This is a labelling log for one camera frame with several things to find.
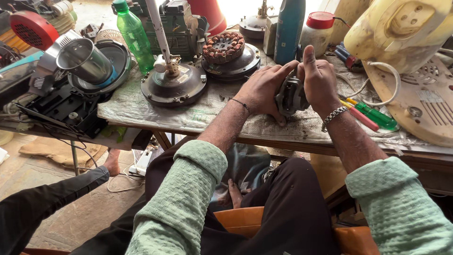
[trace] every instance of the hand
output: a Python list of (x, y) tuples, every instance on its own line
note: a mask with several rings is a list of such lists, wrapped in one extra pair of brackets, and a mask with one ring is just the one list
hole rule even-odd
[(337, 96), (337, 83), (333, 65), (326, 60), (316, 60), (313, 46), (304, 50), (304, 62), (297, 68), (297, 78), (305, 80), (304, 89), (307, 101), (321, 119), (327, 118), (341, 107)]
[(242, 85), (234, 99), (245, 103), (251, 113), (271, 114), (280, 126), (286, 125), (286, 119), (280, 115), (274, 96), (280, 89), (286, 76), (299, 64), (293, 60), (283, 67), (281, 65), (265, 66), (250, 76), (250, 79)]

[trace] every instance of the silver bracelet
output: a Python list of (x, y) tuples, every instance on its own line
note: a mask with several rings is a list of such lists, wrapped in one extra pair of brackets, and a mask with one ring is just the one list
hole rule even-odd
[(329, 116), (327, 116), (327, 118), (324, 120), (323, 122), (323, 126), (321, 127), (321, 131), (323, 132), (327, 132), (326, 130), (326, 125), (337, 115), (339, 115), (340, 113), (342, 112), (345, 112), (347, 111), (347, 108), (346, 106), (341, 106), (340, 108), (336, 109), (335, 111), (333, 111), (333, 113), (331, 113)]

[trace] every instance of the pink screwdriver handle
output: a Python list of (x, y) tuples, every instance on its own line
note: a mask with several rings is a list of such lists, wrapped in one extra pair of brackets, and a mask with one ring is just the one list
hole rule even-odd
[(379, 126), (376, 123), (372, 122), (367, 116), (363, 115), (363, 113), (359, 112), (359, 110), (351, 107), (349, 108), (349, 112), (371, 130), (375, 132), (379, 130)]

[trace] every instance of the green shirt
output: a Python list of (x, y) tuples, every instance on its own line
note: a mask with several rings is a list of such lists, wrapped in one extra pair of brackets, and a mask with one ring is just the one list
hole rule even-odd
[[(126, 254), (200, 254), (207, 206), (226, 169), (227, 158), (214, 145), (194, 140), (181, 146), (159, 190), (135, 216)], [(453, 255), (453, 225), (417, 176), (391, 157), (355, 170), (346, 185), (382, 255)]]

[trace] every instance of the green screwdriver handle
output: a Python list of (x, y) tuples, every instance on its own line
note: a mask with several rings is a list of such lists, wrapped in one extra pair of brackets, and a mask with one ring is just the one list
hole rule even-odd
[(354, 107), (381, 128), (394, 130), (398, 124), (394, 118), (390, 118), (378, 110), (369, 108), (364, 102), (357, 102)]

